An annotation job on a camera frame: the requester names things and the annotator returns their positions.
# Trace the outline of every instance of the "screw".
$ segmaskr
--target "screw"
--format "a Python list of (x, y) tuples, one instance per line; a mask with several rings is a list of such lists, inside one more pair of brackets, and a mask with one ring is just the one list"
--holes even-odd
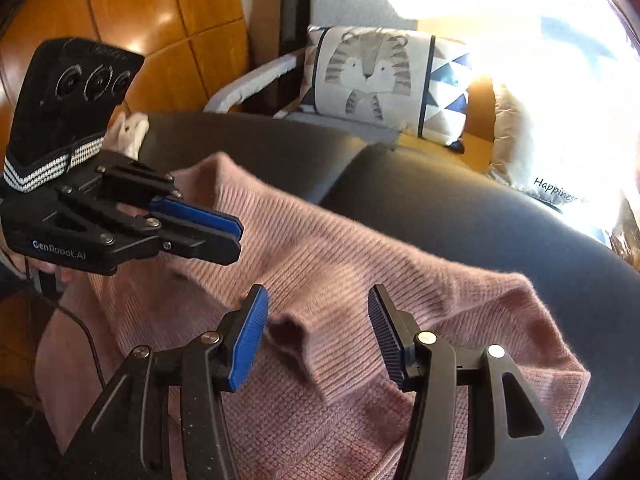
[(113, 244), (113, 235), (110, 235), (109, 233), (102, 233), (100, 235), (100, 241), (101, 243), (105, 244), (105, 245), (111, 245)]
[(423, 345), (432, 345), (437, 340), (438, 338), (433, 332), (420, 332), (418, 334), (418, 341), (420, 341)]
[(146, 359), (151, 354), (151, 350), (148, 346), (136, 346), (133, 349), (133, 357), (136, 359)]
[(221, 339), (220, 334), (218, 332), (205, 332), (200, 336), (200, 341), (202, 341), (205, 345), (215, 345)]
[(504, 348), (502, 348), (500, 345), (491, 345), (489, 346), (487, 351), (489, 352), (489, 355), (491, 357), (495, 357), (496, 359), (500, 359), (501, 357), (504, 357), (504, 355), (506, 354), (506, 352), (504, 351)]

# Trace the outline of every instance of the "chair armrest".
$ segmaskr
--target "chair armrest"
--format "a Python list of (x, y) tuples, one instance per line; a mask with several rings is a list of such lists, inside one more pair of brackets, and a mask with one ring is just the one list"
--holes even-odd
[(234, 105), (239, 105), (248, 97), (257, 94), (281, 75), (290, 72), (305, 62), (305, 49), (301, 48), (290, 54), (274, 59), (248, 74), (236, 79), (209, 99), (204, 107), (205, 112), (226, 114)]

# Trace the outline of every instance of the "camera lens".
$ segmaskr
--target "camera lens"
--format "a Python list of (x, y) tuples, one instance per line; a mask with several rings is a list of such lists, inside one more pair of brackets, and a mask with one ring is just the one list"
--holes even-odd
[(113, 94), (126, 92), (127, 88), (129, 88), (129, 83), (131, 83), (131, 72), (127, 70), (116, 78), (116, 81), (113, 82), (113, 89), (111, 91)]
[(56, 97), (58, 99), (64, 99), (71, 95), (78, 86), (81, 75), (82, 70), (78, 65), (67, 68), (60, 76), (60, 79), (58, 79)]
[(99, 98), (109, 86), (113, 68), (110, 66), (100, 65), (96, 68), (84, 85), (84, 98), (87, 101), (95, 101)]

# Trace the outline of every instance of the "black leather cushion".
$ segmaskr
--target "black leather cushion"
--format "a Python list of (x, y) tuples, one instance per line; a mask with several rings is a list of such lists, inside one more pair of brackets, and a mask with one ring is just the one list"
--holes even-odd
[(319, 203), (366, 144), (324, 126), (247, 114), (149, 114), (140, 162), (158, 171), (188, 168), (215, 152), (283, 191)]
[(598, 468), (640, 402), (640, 274), (541, 203), (405, 148), (363, 150), (321, 205), (448, 260), (528, 276), (592, 373), (564, 441), (581, 479)]

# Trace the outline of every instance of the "ribbed knit fabric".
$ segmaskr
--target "ribbed knit fabric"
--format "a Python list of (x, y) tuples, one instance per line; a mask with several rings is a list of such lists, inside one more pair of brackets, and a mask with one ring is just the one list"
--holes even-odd
[[(215, 328), (253, 283), (263, 284), (270, 294), (267, 337), (246, 383), (223, 397), (242, 478), (391, 478), (413, 396), (396, 389), (384, 369), (367, 317), (367, 291), (375, 283), (422, 329), (453, 345), (503, 345), (566, 431), (590, 375), (524, 276), (425, 254), (268, 187), (223, 154), (176, 177), (187, 200), (241, 219), (238, 263), (220, 267), (161, 254), (128, 262), (110, 278), (81, 275), (63, 303), (100, 319), (98, 352), (110, 374), (136, 345), (172, 348)], [(82, 335), (56, 314), (36, 364), (62, 449), (99, 393), (90, 361), (73, 371), (90, 377), (81, 388), (61, 376), (70, 373), (61, 372), (61, 362), (68, 359), (69, 367), (78, 359), (72, 337)], [(170, 411), (179, 420), (175, 401)], [(463, 388), (456, 415), (450, 478), (462, 474)]]

